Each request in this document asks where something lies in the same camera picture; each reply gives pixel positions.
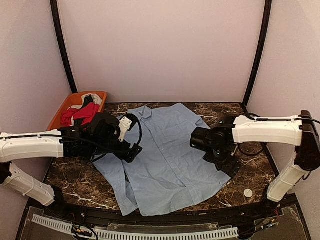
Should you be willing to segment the light blue shirt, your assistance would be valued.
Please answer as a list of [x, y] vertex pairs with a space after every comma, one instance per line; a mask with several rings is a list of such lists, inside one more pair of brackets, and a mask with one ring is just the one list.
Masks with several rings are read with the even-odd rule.
[[166, 215], [198, 205], [217, 194], [230, 177], [204, 161], [204, 152], [190, 147], [192, 132], [207, 128], [203, 119], [181, 103], [130, 110], [140, 125], [125, 139], [142, 147], [133, 162], [113, 154], [94, 166], [112, 186], [123, 216], [139, 210], [144, 217]]

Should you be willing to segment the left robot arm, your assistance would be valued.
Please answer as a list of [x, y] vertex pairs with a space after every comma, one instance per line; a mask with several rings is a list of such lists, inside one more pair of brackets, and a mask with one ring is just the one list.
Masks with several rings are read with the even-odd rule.
[[15, 160], [34, 158], [79, 158], [92, 164], [108, 154], [128, 163], [142, 151], [140, 144], [125, 141], [126, 133], [141, 123], [131, 113], [117, 118], [97, 113], [90, 123], [69, 126], [46, 132], [0, 135], [0, 183], [23, 196], [34, 199], [60, 218], [67, 218], [70, 206], [64, 202], [62, 191], [36, 180], [22, 171]]

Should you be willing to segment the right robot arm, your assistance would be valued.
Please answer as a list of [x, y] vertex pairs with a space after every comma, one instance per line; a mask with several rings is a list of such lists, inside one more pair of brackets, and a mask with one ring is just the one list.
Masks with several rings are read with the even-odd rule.
[[301, 180], [320, 167], [318, 121], [309, 111], [287, 117], [259, 117], [254, 114], [223, 116], [212, 128], [197, 127], [190, 146], [205, 153], [203, 159], [218, 171], [234, 178], [241, 168], [235, 152], [245, 143], [291, 146], [294, 152], [287, 166], [266, 189], [266, 197], [255, 205], [255, 213], [266, 217]]

